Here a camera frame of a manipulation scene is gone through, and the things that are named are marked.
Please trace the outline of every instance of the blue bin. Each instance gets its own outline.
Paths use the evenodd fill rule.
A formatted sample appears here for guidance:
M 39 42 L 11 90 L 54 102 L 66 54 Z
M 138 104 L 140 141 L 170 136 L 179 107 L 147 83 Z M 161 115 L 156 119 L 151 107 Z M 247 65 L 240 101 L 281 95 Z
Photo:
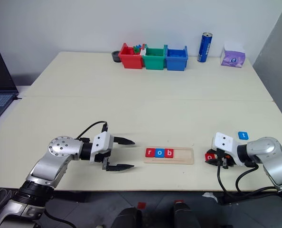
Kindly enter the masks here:
M 188 62 L 187 46 L 185 46 L 183 50 L 167 49 L 165 59 L 168 70 L 184 71 Z

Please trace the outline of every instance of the plastic storage bin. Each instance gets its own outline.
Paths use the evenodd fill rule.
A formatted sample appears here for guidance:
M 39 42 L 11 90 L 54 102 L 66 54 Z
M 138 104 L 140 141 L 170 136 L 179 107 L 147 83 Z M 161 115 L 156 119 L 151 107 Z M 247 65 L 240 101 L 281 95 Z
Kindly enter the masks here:
M 133 47 L 127 46 L 123 43 L 119 57 L 123 63 L 124 68 L 142 69 L 143 60 L 140 54 L 135 54 Z
M 166 52 L 166 67 L 168 70 L 181 70 L 187 66 L 188 62 L 188 48 L 184 47 L 183 50 L 168 49 Z
M 167 47 L 167 45 L 164 45 L 163 49 L 146 48 L 146 54 L 142 56 L 145 68 L 148 70 L 163 70 Z

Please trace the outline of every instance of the green bin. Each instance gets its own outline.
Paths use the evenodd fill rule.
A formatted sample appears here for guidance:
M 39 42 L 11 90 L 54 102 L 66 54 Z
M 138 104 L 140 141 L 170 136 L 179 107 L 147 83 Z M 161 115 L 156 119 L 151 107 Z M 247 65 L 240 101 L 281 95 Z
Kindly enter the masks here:
M 165 67 L 165 56 L 167 45 L 163 49 L 146 48 L 146 54 L 142 56 L 145 68 L 148 70 L 163 70 Z

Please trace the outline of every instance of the white table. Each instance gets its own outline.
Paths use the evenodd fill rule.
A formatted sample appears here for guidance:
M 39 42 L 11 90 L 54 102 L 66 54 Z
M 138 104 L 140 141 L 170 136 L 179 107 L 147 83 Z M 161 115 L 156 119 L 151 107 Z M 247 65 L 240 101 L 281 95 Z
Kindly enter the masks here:
M 242 68 L 199 63 L 189 57 L 185 71 L 125 69 L 111 54 L 60 52 L 26 96 L 83 96 L 109 99 L 272 101 L 249 60 Z
M 108 172 L 102 170 L 101 163 L 72 161 L 58 190 L 221 190 L 216 167 L 204 162 L 215 132 L 237 139 L 238 131 L 247 131 L 250 140 L 272 136 L 282 144 L 282 114 L 269 101 L 127 97 L 119 103 L 117 97 L 25 97 L 0 129 L 0 187 L 20 187 L 52 138 L 76 137 L 99 120 L 108 121 L 112 134 L 136 142 L 135 146 L 115 145 L 111 164 L 134 164 L 135 168 Z M 94 127 L 85 136 L 92 137 L 100 129 Z M 195 164 L 145 164 L 148 145 L 192 147 Z M 247 169 L 222 169 L 226 188 L 234 190 L 235 179 Z M 254 190 L 270 185 L 260 167 L 241 180 L 240 188 Z
M 25 92 L 28 90 L 30 86 L 29 85 L 20 85 L 17 86 L 18 89 L 18 97 L 22 98 L 25 94 Z M 5 121 L 5 119 L 7 118 L 7 116 L 9 116 L 9 114 L 11 113 L 11 111 L 17 106 L 17 104 L 20 102 L 21 100 L 14 100 L 11 102 L 11 104 L 7 107 L 7 109 L 3 112 L 3 114 L 0 116 L 0 126 L 2 125 L 2 123 Z

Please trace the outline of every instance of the tissue box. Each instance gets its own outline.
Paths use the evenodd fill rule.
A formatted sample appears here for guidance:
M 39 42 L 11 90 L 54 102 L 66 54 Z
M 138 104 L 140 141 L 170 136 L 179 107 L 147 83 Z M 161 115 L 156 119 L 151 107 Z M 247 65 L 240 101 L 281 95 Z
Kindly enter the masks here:
M 223 66 L 242 67 L 245 60 L 245 51 L 242 45 L 235 42 L 226 42 L 220 62 Z

